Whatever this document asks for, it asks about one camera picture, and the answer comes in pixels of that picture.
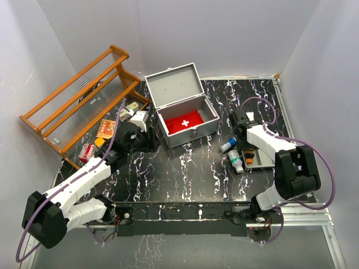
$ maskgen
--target white wall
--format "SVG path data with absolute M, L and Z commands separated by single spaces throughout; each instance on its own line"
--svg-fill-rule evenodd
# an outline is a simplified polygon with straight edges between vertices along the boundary
M 195 62 L 200 76 L 281 73 L 319 0 L 38 0 L 76 71 L 110 44 L 138 76 Z
M 348 268 L 358 268 L 359 2 L 321 1 L 281 76 L 296 137 L 328 157 L 337 176 L 329 211 Z M 321 201 L 330 195 L 322 178 Z
M 18 268 L 27 197 L 50 187 L 60 160 L 18 117 L 75 71 L 36 0 L 0 1 L 0 59 L 0 263 Z
M 137 1 L 38 0 L 76 72 L 100 56 L 110 45 L 125 49 L 124 66 L 142 77 Z

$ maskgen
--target black marble table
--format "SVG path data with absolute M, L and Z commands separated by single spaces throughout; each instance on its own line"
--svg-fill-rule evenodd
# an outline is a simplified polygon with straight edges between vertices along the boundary
M 115 174 L 95 186 L 82 200 L 96 194 L 104 194 L 115 202 L 218 202 L 249 201 L 252 196 L 273 184 L 273 169 L 250 169 L 237 174 L 227 155 L 218 151 L 221 144 L 233 136 L 228 115 L 238 109 L 249 97 L 260 96 L 270 101 L 277 111 L 277 122 L 272 131 L 287 136 L 287 128 L 280 109 L 273 81 L 266 80 L 202 80 L 205 93 L 220 116 L 218 130 L 206 137 L 169 149 L 159 129 L 154 108 L 149 105 L 149 121 L 155 127 L 161 146 L 154 154 L 135 153 L 128 157 L 126 165 Z M 145 82 L 137 89 L 149 97 Z M 132 100 L 124 99 L 127 104 Z M 114 119 L 116 107 L 107 118 Z M 245 106 L 255 117 L 263 121 L 273 119 L 273 112 L 263 102 L 253 100 Z M 94 142 L 94 134 L 88 133 L 73 150 L 73 161 L 79 163 L 82 143 Z M 65 180 L 75 169 L 63 163 L 56 184 Z

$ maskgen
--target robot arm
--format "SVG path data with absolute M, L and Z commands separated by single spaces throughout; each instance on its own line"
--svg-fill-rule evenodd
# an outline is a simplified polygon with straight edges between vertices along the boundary
M 255 219 L 263 212 L 272 210 L 293 198 L 320 188 L 320 177 L 314 153 L 308 146 L 296 146 L 275 138 L 263 126 L 250 120 L 244 110 L 229 115 L 234 133 L 238 138 L 238 150 L 256 146 L 275 161 L 274 184 L 253 197 L 244 217 Z
M 146 118 L 143 117 L 144 120 L 139 120 L 140 115 L 142 114 L 135 117 L 134 122 L 121 124 L 109 154 L 100 165 L 98 164 L 104 157 L 110 140 L 105 141 L 85 166 L 60 185 L 43 194 L 34 192 L 29 196 L 22 221 L 23 228 L 47 197 L 68 184 L 66 189 L 42 208 L 30 226 L 29 233 L 43 246 L 46 248 L 54 247 L 68 231 L 89 221 L 111 222 L 113 220 L 116 204 L 102 195 L 95 196 L 87 202 L 75 204 L 86 192 L 124 165 L 130 153 L 136 151 L 156 152 L 159 140 L 154 129 L 144 124 Z

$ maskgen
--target small box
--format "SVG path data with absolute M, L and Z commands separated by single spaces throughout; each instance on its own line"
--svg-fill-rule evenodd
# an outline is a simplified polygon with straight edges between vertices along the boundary
M 113 136 L 116 122 L 114 120 L 102 119 L 96 137 L 109 139 Z
M 219 116 L 204 93 L 194 63 L 145 77 L 164 139 L 169 148 L 214 133 Z M 165 120 L 197 110 L 203 123 L 169 134 Z
M 79 154 L 80 161 L 83 161 L 85 163 L 88 162 L 94 156 L 95 151 L 96 151 L 95 145 L 88 143 L 84 144 Z

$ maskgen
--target wooden rung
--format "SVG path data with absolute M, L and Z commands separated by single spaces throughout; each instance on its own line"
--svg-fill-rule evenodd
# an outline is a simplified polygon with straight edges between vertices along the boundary
M 34 115 L 37 111 L 39 111 L 45 104 L 50 102 L 52 99 L 54 99 L 57 95 L 60 94 L 64 89 L 69 87 L 74 81 L 76 81 L 80 76 L 82 76 L 84 73 L 86 73 L 88 70 L 90 70 L 92 67 L 94 67 L 98 62 L 100 62 L 103 58 L 105 58 L 107 55 L 109 55 L 112 52 L 112 48 L 109 48 L 106 50 L 103 54 L 101 54 L 97 59 L 92 61 L 88 66 L 86 66 L 83 70 L 81 70 L 79 73 L 77 73 L 73 78 L 71 78 L 69 81 L 67 81 L 64 85 L 62 85 L 60 88 L 58 88 L 56 91 L 54 91 L 52 94 L 50 94 L 47 98 L 45 98 L 41 103 L 39 103 L 37 106 L 32 108 L 29 112 L 27 112 L 24 117 L 26 119 L 30 118 L 32 115 Z
M 62 112 L 64 112 L 70 105 L 72 105 L 75 101 L 77 101 L 81 96 L 83 96 L 86 92 L 88 92 L 91 88 L 94 87 L 96 83 L 100 81 L 101 78 L 106 76 L 109 72 L 116 68 L 121 62 L 126 59 L 126 56 L 122 56 L 120 59 L 111 64 L 104 72 L 102 72 L 99 76 L 93 79 L 87 86 L 85 86 L 81 91 L 76 93 L 69 101 L 63 104 L 59 109 L 57 109 L 54 113 L 52 113 L 46 120 L 44 120 L 39 126 L 39 130 L 43 130 L 47 125 L 52 123 Z
M 86 96 L 84 99 L 82 99 L 81 102 L 79 102 L 74 108 L 72 108 L 68 113 L 66 113 L 65 116 L 63 116 L 60 120 L 58 120 L 54 125 L 52 125 L 46 132 L 44 132 L 44 136 L 47 137 L 49 134 L 51 134 L 53 131 L 55 131 L 66 119 L 68 119 L 73 113 L 78 111 L 80 108 L 82 108 L 87 101 L 89 101 L 95 94 L 97 94 L 100 90 L 102 90 L 105 86 L 107 86 L 117 75 L 119 72 L 115 72 L 112 74 L 108 79 L 106 79 L 104 82 L 101 83 L 100 86 L 98 86 L 93 92 L 91 92 L 88 96 Z
M 100 121 L 108 111 L 110 111 L 118 102 L 122 100 L 130 91 L 132 91 L 137 85 L 138 81 L 133 82 L 124 92 L 122 92 L 117 98 L 115 98 L 112 103 L 110 103 L 100 114 L 98 114 L 86 127 L 84 127 L 80 132 L 76 134 L 76 136 L 67 143 L 62 151 L 67 152 L 73 144 L 75 144 L 93 125 L 95 125 L 98 121 Z

